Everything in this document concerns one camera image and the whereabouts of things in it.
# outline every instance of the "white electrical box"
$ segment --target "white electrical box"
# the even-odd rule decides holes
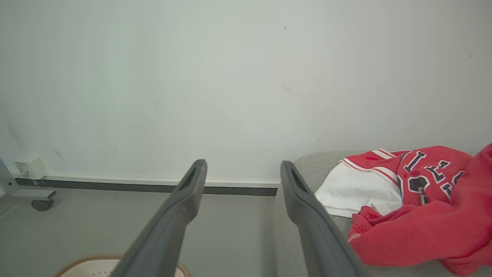
[[[14,163],[21,172],[21,175],[23,175],[25,172],[29,172],[23,176],[26,179],[39,180],[48,175],[48,169],[39,157],[33,157],[23,161],[16,161]]]

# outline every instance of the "gray sofa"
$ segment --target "gray sofa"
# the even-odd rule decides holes
[[[364,153],[365,151],[333,151],[319,152],[304,156],[294,164],[303,176],[307,185],[314,193],[326,179],[328,173],[338,164],[339,160]],[[352,220],[350,218],[331,216],[342,234],[348,235]],[[301,247],[297,226],[292,223],[285,209],[282,186],[277,191],[274,215],[275,253],[279,277],[307,277],[306,264]],[[413,267],[373,267],[366,266],[372,277],[452,277],[437,260],[429,261]],[[482,266],[474,277],[492,276],[492,267]]]

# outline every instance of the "pile of clothes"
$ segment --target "pile of clothes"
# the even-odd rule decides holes
[[[459,276],[492,265],[492,144],[475,157],[444,146],[349,156],[315,196],[352,218],[348,240],[365,264],[439,259]]]

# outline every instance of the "white sleeve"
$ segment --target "white sleeve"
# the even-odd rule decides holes
[[[394,184],[374,172],[357,171],[343,163],[333,168],[314,195],[329,214],[349,218],[362,206],[387,215],[403,203]]]

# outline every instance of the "white baseboard trim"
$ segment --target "white baseboard trim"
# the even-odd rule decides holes
[[[110,183],[110,184],[136,184],[136,185],[164,185],[176,186],[179,179],[158,178],[130,178],[130,177],[104,177],[87,175],[63,175],[48,174],[43,179],[53,181]],[[279,181],[244,181],[244,180],[206,180],[207,187],[240,187],[240,188],[278,188]]]

